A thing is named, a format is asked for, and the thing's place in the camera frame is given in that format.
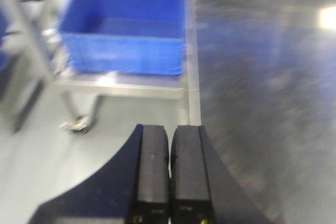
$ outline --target blue bin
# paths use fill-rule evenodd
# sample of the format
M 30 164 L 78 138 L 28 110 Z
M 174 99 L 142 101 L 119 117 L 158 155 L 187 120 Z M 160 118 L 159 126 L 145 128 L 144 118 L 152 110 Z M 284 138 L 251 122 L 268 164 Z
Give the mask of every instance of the blue bin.
M 0 8 L 0 46 L 2 44 L 2 37 L 5 34 L 7 26 L 8 26 L 8 21 Z
M 182 73 L 184 0 L 70 0 L 59 31 L 81 72 Z

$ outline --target metal leg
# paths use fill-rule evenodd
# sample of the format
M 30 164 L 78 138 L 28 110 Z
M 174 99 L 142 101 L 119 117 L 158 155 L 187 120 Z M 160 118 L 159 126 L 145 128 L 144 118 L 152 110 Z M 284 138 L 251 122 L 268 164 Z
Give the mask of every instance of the metal leg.
M 102 96 L 95 98 L 91 110 L 87 115 L 79 114 L 69 91 L 62 92 L 60 98 L 68 117 L 68 121 L 62 124 L 61 128 L 74 133 L 87 133 L 96 122 L 96 115 L 102 102 Z
M 19 130 L 21 130 L 24 122 L 26 121 L 27 116 L 29 115 L 30 111 L 36 104 L 38 97 L 43 91 L 43 87 L 44 87 L 43 81 L 40 80 L 35 86 L 35 89 L 33 90 L 27 103 L 24 105 L 21 111 L 16 115 L 15 122 L 14 122 L 14 133 L 17 133 Z

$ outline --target metal frame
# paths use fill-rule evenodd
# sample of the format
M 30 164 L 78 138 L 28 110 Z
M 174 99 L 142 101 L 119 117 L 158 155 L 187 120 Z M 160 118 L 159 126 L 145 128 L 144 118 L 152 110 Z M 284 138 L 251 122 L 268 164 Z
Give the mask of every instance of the metal frame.
M 46 82 L 54 86 L 55 95 L 60 98 L 67 113 L 65 128 L 74 132 L 87 131 L 94 122 L 95 109 L 85 116 L 78 113 L 72 99 L 72 92 L 78 91 L 97 94 L 93 108 L 97 107 L 101 95 L 178 100 L 179 124 L 201 124 L 197 54 L 193 51 L 195 48 L 194 10 L 186 8 L 187 59 L 184 74 L 177 77 L 132 76 L 117 72 L 84 74 L 64 68 L 68 53 L 60 45 L 56 32 L 42 31 L 42 26 L 38 27 L 30 22 L 19 0 L 3 0 L 3 2 L 8 13 L 19 22 L 32 51 L 30 54 L 32 62 L 43 71 Z M 57 53 L 51 50 L 52 47 L 58 49 Z M 52 56 L 56 62 L 54 66 L 48 60 L 49 56 Z

